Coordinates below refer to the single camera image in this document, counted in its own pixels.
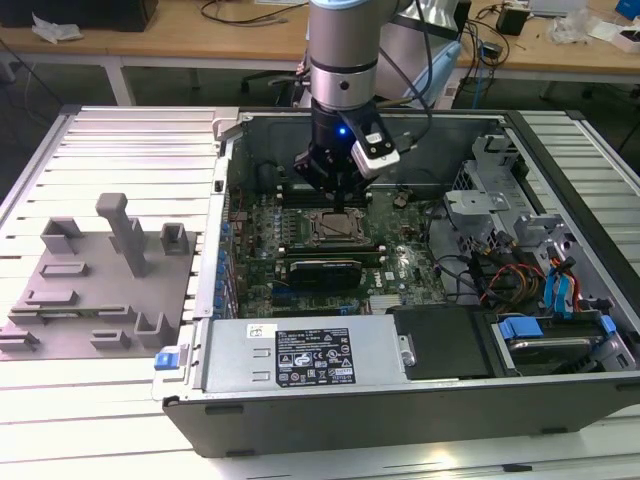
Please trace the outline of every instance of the blue latch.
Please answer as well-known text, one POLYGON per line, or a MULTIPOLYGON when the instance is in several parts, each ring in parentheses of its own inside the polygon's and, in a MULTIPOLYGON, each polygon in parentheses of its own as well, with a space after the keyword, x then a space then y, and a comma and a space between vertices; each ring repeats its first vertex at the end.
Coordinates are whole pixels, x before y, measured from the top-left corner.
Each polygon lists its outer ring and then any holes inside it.
POLYGON ((600 317, 600 321, 602 322, 602 326, 604 327, 605 332, 607 332, 607 335, 613 335, 616 333, 616 324, 609 315, 603 315, 600 317))
POLYGON ((542 337, 544 334, 535 317, 508 317, 498 324, 502 338, 542 337))
POLYGON ((179 358, 179 353, 156 353, 153 368, 155 368, 156 370, 177 370, 179 358))

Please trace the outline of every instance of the black box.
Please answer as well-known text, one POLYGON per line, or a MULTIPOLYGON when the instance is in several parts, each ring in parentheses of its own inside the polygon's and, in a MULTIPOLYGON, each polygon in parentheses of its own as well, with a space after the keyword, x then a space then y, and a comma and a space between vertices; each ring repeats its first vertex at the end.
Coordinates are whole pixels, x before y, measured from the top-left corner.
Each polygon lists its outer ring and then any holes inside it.
POLYGON ((500 16, 496 22, 496 30, 503 35, 513 35, 517 37, 522 33, 524 24, 530 14, 531 10, 528 9, 505 6, 500 12, 500 16))
POLYGON ((0 23, 3 27, 30 27, 33 12, 58 25, 143 32, 157 5, 158 0, 0 0, 0 23))

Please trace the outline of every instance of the blue tab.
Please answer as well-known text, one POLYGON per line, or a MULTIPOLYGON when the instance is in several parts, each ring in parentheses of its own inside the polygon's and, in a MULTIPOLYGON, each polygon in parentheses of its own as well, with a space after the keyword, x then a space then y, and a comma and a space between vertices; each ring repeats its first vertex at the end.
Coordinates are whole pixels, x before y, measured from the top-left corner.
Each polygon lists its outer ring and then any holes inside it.
POLYGON ((153 368, 158 371, 162 370, 177 370, 178 369, 179 354, 160 352, 156 353, 156 358, 153 363, 153 368))
POLYGON ((607 335, 613 335, 614 333, 616 333, 616 324, 613 322, 613 319, 609 315, 603 315, 600 318, 600 321, 602 322, 602 326, 607 332, 607 335))
POLYGON ((549 275, 547 275, 547 283, 544 287, 544 306, 547 308, 551 308, 551 305, 553 304, 553 285, 556 283, 555 273, 555 268, 549 270, 549 275))
POLYGON ((500 322, 498 324, 498 328, 500 328, 500 333, 502 334, 502 338, 504 338, 505 340, 511 340, 513 337, 516 336, 515 332, 513 331, 513 328, 511 328, 511 324, 506 320, 504 322, 500 322))
POLYGON ((535 317, 509 317, 499 323, 498 327, 505 340, 544 336, 535 317))
POLYGON ((569 318, 571 316, 569 312, 567 312, 567 307, 565 305, 565 297, 569 291, 569 285, 569 277, 566 275, 560 277, 560 284, 558 285, 558 291, 556 292, 556 301, 554 306, 554 310, 557 313, 562 313, 565 318, 569 318))

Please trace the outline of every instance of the gray plastic part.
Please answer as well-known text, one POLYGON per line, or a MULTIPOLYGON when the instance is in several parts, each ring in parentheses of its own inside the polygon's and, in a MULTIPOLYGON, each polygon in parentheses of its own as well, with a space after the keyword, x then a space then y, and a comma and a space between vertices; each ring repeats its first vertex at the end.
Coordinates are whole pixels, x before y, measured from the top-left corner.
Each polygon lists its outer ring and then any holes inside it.
POLYGON ((77 302, 78 294, 73 290, 27 290, 24 298, 27 305, 75 305, 77 302))
POLYGON ((144 258, 144 242, 136 230, 132 228, 131 221, 127 217, 127 197, 124 193, 103 193, 96 203, 96 212, 107 219, 117 246, 129 265, 131 274, 136 277, 146 275, 147 262, 144 258))
POLYGON ((0 332, 0 352, 35 352, 38 343, 38 339, 25 330, 0 332))
POLYGON ((73 306, 40 308, 20 301, 15 307, 27 311, 10 313, 10 317, 15 315, 16 322, 8 322, 2 333, 13 334, 24 328, 40 340, 40 345, 34 352, 0 352, 0 360, 151 357, 159 348, 146 347, 134 333, 138 313, 143 313, 155 328, 155 320, 163 312, 171 331, 167 337, 163 337, 164 333, 161 337, 168 339, 166 345, 175 343, 193 262, 195 233, 187 233, 188 255, 167 256, 160 231, 147 232, 145 257, 148 272, 144 279, 131 276, 126 262, 114 252, 110 235, 111 232, 84 232, 81 237, 70 239, 77 252, 73 262, 87 265, 87 275, 83 277, 43 278, 40 271, 44 265, 62 263, 60 258, 45 250, 27 283, 25 295, 27 291, 75 291, 78 301, 73 306), (130 348, 94 348, 90 342, 92 331, 113 328, 124 331, 131 341, 130 348))
MULTIPOLYGON (((131 224, 131 231, 133 232, 133 238, 135 238, 136 242, 140 242, 140 245, 142 245, 142 250, 144 251, 144 247, 147 244, 147 237, 145 236, 144 231, 142 230, 140 221, 137 218, 130 218, 129 223, 131 224)), ((120 245, 118 245, 118 240, 116 240, 116 237, 114 236, 109 237, 109 241, 111 242, 111 245, 113 245, 113 249, 116 251, 116 253, 118 254, 122 253, 122 250, 120 250, 120 245)))
POLYGON ((75 254, 70 239, 82 236, 73 218, 51 218, 44 227, 40 238, 53 255, 75 254))
POLYGON ((46 320, 37 313, 16 313, 9 312, 9 320, 14 325, 44 325, 46 320))
POLYGON ((84 277, 87 271, 87 264, 84 262, 51 263, 40 269, 40 276, 43 278, 84 277))
POLYGON ((160 232, 165 255, 187 255, 189 239, 182 223, 165 223, 160 232))
POLYGON ((131 339, 120 329, 94 330, 90 341, 97 350, 128 350, 131 347, 131 339))
POLYGON ((122 305, 120 312, 100 312, 100 318, 107 323, 135 323, 138 313, 131 305, 122 305))
POLYGON ((139 313, 133 333, 145 347, 160 348, 168 344, 174 332, 165 314, 160 312, 155 327, 149 323, 143 313, 139 313))

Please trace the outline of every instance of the white sticker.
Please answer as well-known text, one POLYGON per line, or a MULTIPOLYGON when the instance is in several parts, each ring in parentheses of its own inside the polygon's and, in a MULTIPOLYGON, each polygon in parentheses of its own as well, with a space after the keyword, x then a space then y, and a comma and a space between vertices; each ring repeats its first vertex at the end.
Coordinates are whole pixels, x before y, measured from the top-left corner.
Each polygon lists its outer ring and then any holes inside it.
POLYGON ((250 323, 247 338, 276 338, 277 323, 250 323))
POLYGON ((367 135, 366 138, 369 143, 380 143, 382 141, 382 135, 380 135, 379 133, 372 133, 370 135, 367 135))

